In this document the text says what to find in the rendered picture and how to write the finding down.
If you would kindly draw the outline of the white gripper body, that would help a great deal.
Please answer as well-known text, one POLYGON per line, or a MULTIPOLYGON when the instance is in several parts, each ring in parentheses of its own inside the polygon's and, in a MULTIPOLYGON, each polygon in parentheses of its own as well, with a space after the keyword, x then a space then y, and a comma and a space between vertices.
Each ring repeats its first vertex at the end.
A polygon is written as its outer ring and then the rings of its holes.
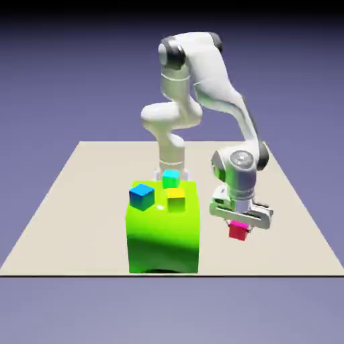
POLYGON ((225 220, 242 222, 252 227, 269 229, 273 210, 269 206, 256 204, 253 200, 249 200, 248 206, 245 212, 239 212, 232 211, 230 208, 218 202, 212 202, 210 204, 210 214, 225 220))

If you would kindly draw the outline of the small pink cube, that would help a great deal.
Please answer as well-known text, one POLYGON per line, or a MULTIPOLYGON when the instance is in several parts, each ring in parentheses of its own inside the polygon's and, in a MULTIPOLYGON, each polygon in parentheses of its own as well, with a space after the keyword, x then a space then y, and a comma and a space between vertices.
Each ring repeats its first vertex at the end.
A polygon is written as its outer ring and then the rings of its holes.
POLYGON ((229 237, 239 241, 245 241, 249 232, 248 225, 242 222, 231 220, 229 225, 229 237))

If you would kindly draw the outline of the small yellow cube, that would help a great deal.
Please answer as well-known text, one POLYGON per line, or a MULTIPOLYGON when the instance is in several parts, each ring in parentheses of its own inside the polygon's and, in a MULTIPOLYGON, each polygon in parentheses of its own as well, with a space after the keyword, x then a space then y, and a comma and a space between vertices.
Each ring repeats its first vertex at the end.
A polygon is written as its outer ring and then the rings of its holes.
POLYGON ((185 190, 183 188, 166 189, 167 209, 169 212, 182 212, 185 210, 185 190))

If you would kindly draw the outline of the small cyan cube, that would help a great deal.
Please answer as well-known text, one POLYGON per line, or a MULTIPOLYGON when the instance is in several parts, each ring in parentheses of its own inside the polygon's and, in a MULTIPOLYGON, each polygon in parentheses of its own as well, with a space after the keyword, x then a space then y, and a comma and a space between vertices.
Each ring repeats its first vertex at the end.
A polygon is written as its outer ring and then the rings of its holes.
POLYGON ((162 188, 171 189, 177 188, 180 184, 180 171, 174 169, 164 170, 161 176, 162 188))

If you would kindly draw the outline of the small blue cube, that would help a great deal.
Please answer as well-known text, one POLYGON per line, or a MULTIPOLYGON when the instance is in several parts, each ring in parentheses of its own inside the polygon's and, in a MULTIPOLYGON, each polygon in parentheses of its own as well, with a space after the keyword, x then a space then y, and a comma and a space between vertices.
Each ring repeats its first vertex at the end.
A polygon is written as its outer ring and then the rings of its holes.
POLYGON ((138 184, 129 190, 130 205, 145 211, 155 204, 155 189, 146 184, 138 184))

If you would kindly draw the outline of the large green box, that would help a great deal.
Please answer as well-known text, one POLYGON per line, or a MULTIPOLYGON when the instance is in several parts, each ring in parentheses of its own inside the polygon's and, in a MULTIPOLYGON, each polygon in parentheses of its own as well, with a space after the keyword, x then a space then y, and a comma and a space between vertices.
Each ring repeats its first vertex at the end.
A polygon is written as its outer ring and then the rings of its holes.
POLYGON ((160 181, 133 181, 155 189, 155 204, 145 211, 128 202, 126 240, 130 273, 197 273, 200 250, 200 206, 195 181, 181 181, 185 210, 169 212, 160 181))

